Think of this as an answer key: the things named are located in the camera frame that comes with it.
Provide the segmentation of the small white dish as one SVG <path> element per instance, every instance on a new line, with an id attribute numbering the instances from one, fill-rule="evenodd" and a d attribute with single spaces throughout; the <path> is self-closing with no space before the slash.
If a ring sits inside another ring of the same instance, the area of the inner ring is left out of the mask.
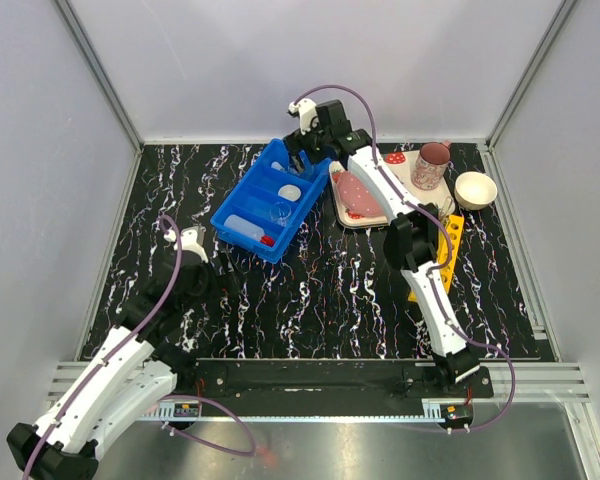
<path id="1" fill-rule="evenodd" d="M 279 188 L 278 196 L 291 202 L 297 202 L 302 197 L 301 189 L 293 184 L 286 184 Z"/>

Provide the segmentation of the white wash bottle red cap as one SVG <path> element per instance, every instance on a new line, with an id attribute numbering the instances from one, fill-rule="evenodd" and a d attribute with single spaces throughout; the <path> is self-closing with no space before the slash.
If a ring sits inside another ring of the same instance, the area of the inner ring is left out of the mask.
<path id="1" fill-rule="evenodd" d="M 228 216 L 224 222 L 224 226 L 268 247 L 275 245 L 275 240 L 267 235 L 262 227 L 238 215 L 232 214 Z"/>

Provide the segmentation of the small glass beaker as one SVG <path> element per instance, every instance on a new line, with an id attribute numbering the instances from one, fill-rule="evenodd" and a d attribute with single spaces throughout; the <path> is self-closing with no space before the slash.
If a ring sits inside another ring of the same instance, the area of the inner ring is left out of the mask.
<path id="1" fill-rule="evenodd" d="M 293 214 L 291 206 L 285 202 L 275 202 L 269 209 L 269 217 L 272 223 L 286 228 Z"/>

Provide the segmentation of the blue compartment bin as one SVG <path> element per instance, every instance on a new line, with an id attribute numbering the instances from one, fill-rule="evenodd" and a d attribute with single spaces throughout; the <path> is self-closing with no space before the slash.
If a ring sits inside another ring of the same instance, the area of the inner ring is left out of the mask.
<path id="1" fill-rule="evenodd" d="M 305 167 L 311 165 L 304 153 L 301 153 L 301 159 Z M 264 148 L 255 163 L 216 210 L 211 218 L 211 224 L 220 240 L 241 247 L 262 260 L 277 263 L 322 194 L 327 184 L 331 160 L 325 159 L 316 165 L 311 165 L 314 171 L 308 181 L 273 170 L 271 168 L 273 161 L 283 165 L 291 164 L 289 153 L 280 139 L 272 140 Z M 279 188 L 286 184 L 293 184 L 301 189 L 300 200 L 291 202 L 278 196 Z M 285 202 L 293 210 L 286 228 L 270 220 L 269 209 L 275 202 Z M 265 233 L 275 240 L 275 245 L 268 247 L 226 228 L 224 222 L 232 214 L 262 227 Z"/>

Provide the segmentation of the glass test tube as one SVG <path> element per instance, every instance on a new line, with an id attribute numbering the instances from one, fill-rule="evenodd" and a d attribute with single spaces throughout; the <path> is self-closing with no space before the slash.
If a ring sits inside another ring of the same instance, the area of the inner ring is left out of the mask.
<path id="1" fill-rule="evenodd" d="M 446 218 L 451 215 L 455 210 L 455 201 L 452 196 L 447 196 L 445 201 L 440 208 L 440 215 L 442 218 Z"/>

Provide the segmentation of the yellow test tube rack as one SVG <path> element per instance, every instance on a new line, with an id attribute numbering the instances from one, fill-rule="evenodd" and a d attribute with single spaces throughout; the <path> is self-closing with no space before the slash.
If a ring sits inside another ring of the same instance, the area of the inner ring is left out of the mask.
<path id="1" fill-rule="evenodd" d="M 458 258 L 464 224 L 465 219 L 462 215 L 451 214 L 445 218 L 443 225 L 451 240 L 451 247 L 448 247 L 444 235 L 442 233 L 439 234 L 438 262 L 443 263 L 446 261 L 448 259 L 448 253 L 451 253 L 448 264 L 440 271 L 446 293 L 450 292 L 454 279 L 454 270 Z"/>

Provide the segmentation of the glass flask with stopper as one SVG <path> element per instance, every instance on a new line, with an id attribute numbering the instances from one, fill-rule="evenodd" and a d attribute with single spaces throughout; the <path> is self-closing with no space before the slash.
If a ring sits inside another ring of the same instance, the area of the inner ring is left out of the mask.
<path id="1" fill-rule="evenodd" d="M 311 178 L 314 171 L 314 168 L 311 165 L 308 165 L 302 171 L 299 171 L 293 164 L 283 165 L 277 161 L 271 163 L 271 168 L 275 171 L 283 172 L 306 181 Z"/>

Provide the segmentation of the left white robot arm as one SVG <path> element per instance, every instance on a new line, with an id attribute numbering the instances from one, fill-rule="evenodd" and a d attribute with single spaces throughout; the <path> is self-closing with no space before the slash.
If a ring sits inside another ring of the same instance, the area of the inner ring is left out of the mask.
<path id="1" fill-rule="evenodd" d="M 168 402 L 171 431 L 188 427 L 205 403 L 197 359 L 168 342 L 190 309 L 238 290 L 228 258 L 215 270 L 192 250 L 174 253 L 122 307 L 118 322 L 69 389 L 7 444 L 26 479 L 91 479 L 111 445 L 139 417 Z"/>

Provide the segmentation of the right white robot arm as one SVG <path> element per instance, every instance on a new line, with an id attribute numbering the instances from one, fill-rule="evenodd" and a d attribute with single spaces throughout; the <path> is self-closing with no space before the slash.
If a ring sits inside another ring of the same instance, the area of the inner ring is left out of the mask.
<path id="1" fill-rule="evenodd" d="M 446 230 L 437 208 L 421 203 L 402 185 L 382 160 L 375 134 L 353 129 L 341 101 L 317 104 L 301 98 L 289 104 L 288 113 L 299 120 L 299 128 L 284 138 L 294 165 L 301 166 L 302 156 L 313 164 L 338 160 L 381 207 L 389 222 L 384 255 L 416 295 L 436 365 L 435 387 L 446 396 L 460 394 L 479 370 L 479 360 L 444 288 L 437 249 Z"/>

